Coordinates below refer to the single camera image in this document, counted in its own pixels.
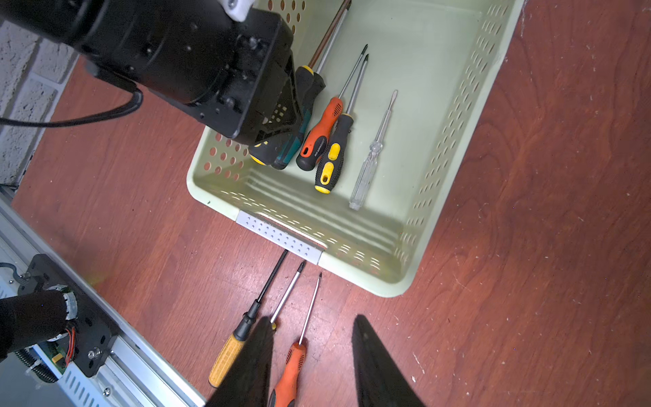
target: rubber grip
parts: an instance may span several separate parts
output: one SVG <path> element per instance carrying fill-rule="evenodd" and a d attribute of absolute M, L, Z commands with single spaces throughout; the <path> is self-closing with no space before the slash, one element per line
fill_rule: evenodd
<path fill-rule="evenodd" d="M 243 346 L 244 342 L 238 341 L 233 334 L 230 334 L 208 375 L 208 381 L 212 387 L 219 387 Z"/>
<path fill-rule="evenodd" d="M 253 161 L 262 165 L 272 165 L 278 154 L 283 150 L 285 143 L 292 137 L 291 134 L 279 134 L 262 143 L 249 146 L 249 153 Z"/>
<path fill-rule="evenodd" d="M 344 110 L 344 103 L 340 98 L 330 99 L 324 114 L 317 125 L 309 132 L 300 154 L 296 157 L 296 164 L 304 171 L 312 171 L 316 167 L 325 145 L 330 138 L 330 132 L 337 118 Z"/>
<path fill-rule="evenodd" d="M 335 131 L 330 137 L 325 153 L 319 162 L 314 178 L 314 187 L 322 193 L 330 193 L 339 181 L 344 167 L 344 153 L 348 144 L 348 134 L 353 127 L 353 118 L 347 114 L 339 116 Z"/>
<path fill-rule="evenodd" d="M 294 342 L 287 353 L 287 364 L 281 379 L 269 398 L 269 407 L 290 407 L 296 402 L 296 388 L 298 386 L 298 374 L 303 368 L 305 345 Z"/>
<path fill-rule="evenodd" d="M 297 136 L 292 136 L 283 146 L 283 151 L 278 154 L 273 164 L 271 165 L 276 169 L 284 169 L 287 167 L 292 158 L 296 155 L 298 150 L 301 149 L 303 145 L 303 139 L 305 138 L 305 130 L 307 130 L 307 125 L 310 123 L 312 118 L 312 112 L 306 111 L 303 114 L 303 124 Z"/>

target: black cable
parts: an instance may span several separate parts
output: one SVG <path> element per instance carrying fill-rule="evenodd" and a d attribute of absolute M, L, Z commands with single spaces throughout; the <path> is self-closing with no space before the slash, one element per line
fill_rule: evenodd
<path fill-rule="evenodd" d="M 13 273 L 14 280 L 16 280 L 20 285 L 28 285 L 29 284 L 29 282 L 27 280 L 25 280 L 24 278 L 22 278 L 22 277 L 20 277 L 18 275 L 18 270 L 16 269 L 15 265 L 13 265 L 11 263 L 2 263 L 2 262 L 0 262 L 0 267 L 6 267 L 6 268 L 10 268 L 11 270 L 14 270 L 14 273 Z"/>
<path fill-rule="evenodd" d="M 31 367 L 34 365 L 34 363 L 36 363 L 36 359 L 29 354 L 29 351 L 27 349 L 20 349 L 14 353 L 16 357 L 18 357 L 18 359 L 27 367 Z M 45 365 L 34 366 L 32 371 L 39 379 L 43 380 L 45 383 L 54 383 L 58 380 L 54 373 L 52 373 L 52 371 Z"/>
<path fill-rule="evenodd" d="M 52 128 L 52 127 L 71 127 L 71 126 L 79 126 L 80 124 L 97 123 L 104 120 L 117 119 L 119 117 L 123 117 L 129 115 L 130 113 L 133 113 L 134 111 L 138 110 L 142 106 L 144 98 L 145 97 L 143 96 L 143 93 L 140 91 L 140 89 L 136 89 L 132 94 L 131 100 L 126 104 L 122 106 L 118 106 L 115 109 L 109 111 L 96 113 L 90 116 L 80 117 L 79 119 L 64 120 L 61 122 L 21 122 L 19 120 L 4 119 L 0 117 L 0 124 L 4 124 L 5 126 L 17 126 L 17 127 Z"/>

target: white painted brick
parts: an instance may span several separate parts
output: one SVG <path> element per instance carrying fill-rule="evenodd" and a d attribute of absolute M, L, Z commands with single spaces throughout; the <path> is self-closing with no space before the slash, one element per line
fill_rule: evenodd
<path fill-rule="evenodd" d="M 32 72 L 53 82 L 61 83 L 72 67 L 73 54 L 74 49 L 66 44 L 56 44 L 44 38 L 38 46 Z"/>
<path fill-rule="evenodd" d="M 8 21 L 0 26 L 0 114 L 6 113 L 25 74 L 39 37 Z"/>
<path fill-rule="evenodd" d="M 27 79 L 10 114 L 11 119 L 40 122 L 48 114 L 57 91 Z M 0 184 L 14 184 L 29 163 L 40 128 L 6 126 L 0 133 Z"/>

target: screw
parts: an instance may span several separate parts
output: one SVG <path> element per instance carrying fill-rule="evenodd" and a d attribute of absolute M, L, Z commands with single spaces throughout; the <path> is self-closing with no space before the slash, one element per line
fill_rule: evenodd
<path fill-rule="evenodd" d="M 95 359 L 95 358 L 100 357 L 101 354 L 102 354 L 102 351 L 99 348 L 93 348 L 93 349 L 88 351 L 88 358 L 89 359 Z"/>

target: white bracket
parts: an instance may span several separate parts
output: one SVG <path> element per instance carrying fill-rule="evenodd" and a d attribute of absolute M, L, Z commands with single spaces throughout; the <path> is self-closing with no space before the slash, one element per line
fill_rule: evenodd
<path fill-rule="evenodd" d="M 302 257 L 305 260 L 313 264 L 318 264 L 319 259 L 321 258 L 321 253 L 323 249 L 319 247 L 314 247 L 303 240 L 295 238 L 287 232 L 283 232 L 281 229 L 273 226 L 271 223 L 265 222 L 262 219 L 256 218 L 255 216 L 240 210 L 237 219 L 235 219 L 239 225 L 244 226 L 246 229 L 253 231 L 263 238 L 276 243 L 278 246 L 291 251 L 293 254 L 298 257 Z"/>

